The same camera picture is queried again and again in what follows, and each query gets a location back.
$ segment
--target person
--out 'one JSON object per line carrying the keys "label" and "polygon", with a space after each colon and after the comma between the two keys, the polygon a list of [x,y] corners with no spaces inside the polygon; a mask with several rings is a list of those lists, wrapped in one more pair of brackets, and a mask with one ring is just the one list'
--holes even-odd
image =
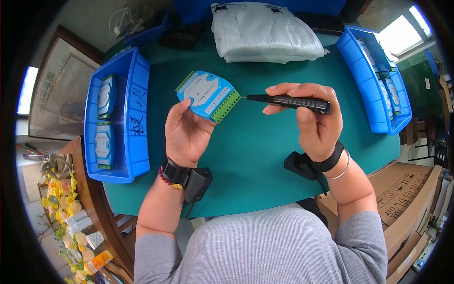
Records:
{"label": "person", "polygon": [[[281,83],[266,92],[331,103],[331,115],[315,114],[304,107],[296,110],[302,149],[315,162],[328,159],[343,126],[334,90],[311,83]],[[170,109],[166,151],[177,165],[196,168],[215,123],[196,116],[189,105],[187,99]],[[282,110],[268,105],[263,113]],[[158,175],[138,215],[134,282],[385,283],[385,238],[369,179],[345,150],[337,164],[323,174],[330,178],[342,174],[328,179],[337,202],[334,240],[318,217],[293,203],[213,218],[192,234],[184,257],[173,234],[184,192]]]}

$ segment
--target window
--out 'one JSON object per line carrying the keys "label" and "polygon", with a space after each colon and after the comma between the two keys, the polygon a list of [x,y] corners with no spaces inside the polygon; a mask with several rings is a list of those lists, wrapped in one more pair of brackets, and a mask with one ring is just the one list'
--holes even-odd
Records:
{"label": "window", "polygon": [[419,26],[424,30],[424,33],[426,34],[426,36],[431,35],[432,31],[430,30],[429,26],[425,22],[423,16],[418,11],[418,8],[416,8],[415,6],[412,6],[408,10],[410,10],[410,13],[415,17],[415,19],[418,22]]}
{"label": "window", "polygon": [[[401,15],[378,34],[381,47],[385,51],[392,53],[395,60],[406,51],[424,42],[416,31],[415,25],[419,25],[416,28],[420,31],[422,29],[426,36],[432,35],[429,26],[415,6],[412,6],[409,12],[404,13],[404,15]],[[409,17],[414,17],[416,21],[411,24],[407,20]]]}
{"label": "window", "polygon": [[35,85],[38,68],[29,66],[25,73],[22,89],[20,90],[19,105],[17,113],[20,115],[28,115],[30,113],[31,95],[33,93],[33,86]]}

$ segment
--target plastic bag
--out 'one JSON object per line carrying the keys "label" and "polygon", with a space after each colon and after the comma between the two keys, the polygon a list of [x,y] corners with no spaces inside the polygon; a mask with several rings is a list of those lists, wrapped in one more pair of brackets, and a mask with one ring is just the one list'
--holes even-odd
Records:
{"label": "plastic bag", "polygon": [[258,2],[211,4],[216,49],[227,63],[315,60],[319,39],[287,8]]}

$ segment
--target black screwdriver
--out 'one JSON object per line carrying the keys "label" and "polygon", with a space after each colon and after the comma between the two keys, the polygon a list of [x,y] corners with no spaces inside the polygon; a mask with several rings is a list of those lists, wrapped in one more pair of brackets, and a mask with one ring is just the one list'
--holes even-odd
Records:
{"label": "black screwdriver", "polygon": [[316,98],[294,98],[289,95],[249,95],[242,98],[279,105],[290,109],[297,109],[300,106],[304,106],[313,112],[324,115],[329,115],[331,113],[330,102]]}

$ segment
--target framed picture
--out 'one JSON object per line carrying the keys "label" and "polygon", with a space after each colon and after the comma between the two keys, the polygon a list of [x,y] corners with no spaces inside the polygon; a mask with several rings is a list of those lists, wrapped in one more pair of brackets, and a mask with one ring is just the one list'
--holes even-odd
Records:
{"label": "framed picture", "polygon": [[84,135],[91,74],[104,53],[59,25],[38,70],[30,105],[29,136],[72,140]]}

